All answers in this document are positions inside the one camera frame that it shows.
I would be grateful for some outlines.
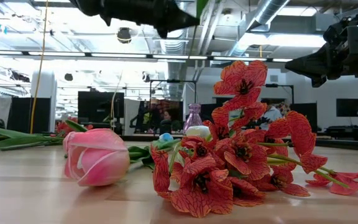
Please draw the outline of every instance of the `cable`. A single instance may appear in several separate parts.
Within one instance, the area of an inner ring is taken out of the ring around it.
[[[49,0],[45,3],[45,23],[44,23],[44,36],[42,37],[42,53],[41,53],[41,61],[40,61],[40,70],[38,72],[37,77],[37,86],[35,87],[35,94],[34,94],[34,103],[32,105],[31,110],[31,121],[30,121],[30,134],[33,133],[34,130],[34,113],[35,113],[35,105],[37,104],[37,95],[38,95],[38,88],[40,85],[40,78],[41,78],[41,69],[42,69],[42,62],[44,60],[44,52],[45,52],[45,35],[47,31],[47,22],[48,22],[48,3]]]
[[[110,109],[110,117],[111,117],[111,120],[110,120],[110,128],[112,129],[112,131],[114,131],[114,99],[115,99],[115,97],[116,97],[116,93],[117,93],[119,84],[120,84],[120,82],[121,82],[121,78],[122,78],[122,74],[123,74],[123,73],[124,73],[124,69],[121,70],[121,74],[120,74],[120,76],[119,76],[117,88],[116,88],[116,90],[114,91],[114,94],[112,95],[112,99],[111,99],[111,109]]]

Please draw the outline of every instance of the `purple glass vase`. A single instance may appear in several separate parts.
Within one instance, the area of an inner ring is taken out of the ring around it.
[[[183,133],[186,133],[187,129],[193,126],[203,125],[203,121],[200,117],[201,105],[197,103],[189,104],[190,115],[187,118],[185,125],[183,126]]]

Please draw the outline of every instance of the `desk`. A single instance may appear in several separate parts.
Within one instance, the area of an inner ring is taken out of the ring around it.
[[[315,153],[329,157],[329,168],[358,171],[358,151],[317,147]],[[63,176],[64,163],[61,147],[0,152],[0,224],[358,223],[358,193],[307,187],[311,197],[299,198],[272,192],[264,205],[197,219],[156,196],[149,169],[134,169],[116,185],[86,188]],[[295,172],[297,184],[311,179],[300,167]]]

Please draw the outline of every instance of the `dark flower center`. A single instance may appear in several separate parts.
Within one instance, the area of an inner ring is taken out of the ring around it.
[[[202,173],[196,176],[193,183],[195,186],[198,186],[201,189],[201,192],[203,194],[208,193],[208,189],[206,187],[206,181],[210,181],[211,179],[208,177],[208,173]]]
[[[279,189],[285,188],[285,185],[286,185],[285,181],[278,176],[273,176],[270,179],[270,183]]]
[[[229,133],[226,131],[225,127],[218,127],[218,138],[219,140],[229,138]]]
[[[249,146],[235,146],[234,148],[236,156],[244,160],[244,162],[249,162],[249,159],[252,157],[251,148]]]
[[[245,95],[248,93],[249,89],[252,88],[252,82],[247,83],[247,81],[245,79],[241,80],[241,84],[240,84],[240,95]]]
[[[240,197],[241,196],[241,189],[238,187],[233,186],[233,196]]]

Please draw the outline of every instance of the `fluorescent light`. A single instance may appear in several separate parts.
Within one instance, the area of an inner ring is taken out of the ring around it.
[[[92,57],[116,57],[116,58],[146,58],[146,55],[142,54],[92,54]]]
[[[42,55],[42,52],[29,52],[29,55]],[[84,53],[79,52],[44,52],[45,56],[72,56],[72,57],[84,57]]]
[[[4,55],[4,54],[8,54],[8,55],[21,55],[22,52],[12,51],[12,50],[0,50],[0,55]]]
[[[249,58],[249,57],[214,57],[215,60],[228,60],[228,61],[232,61],[232,60],[241,60],[244,62],[252,62],[254,60],[260,60],[262,62],[266,61],[266,58]]]
[[[320,35],[274,34],[268,38],[270,45],[282,47],[322,47],[326,41]]]
[[[162,59],[188,59],[187,55],[153,55],[153,58],[162,58]]]
[[[190,59],[196,59],[196,60],[206,60],[207,56],[190,56]]]
[[[288,58],[273,58],[273,62],[289,62],[292,59],[288,59]]]

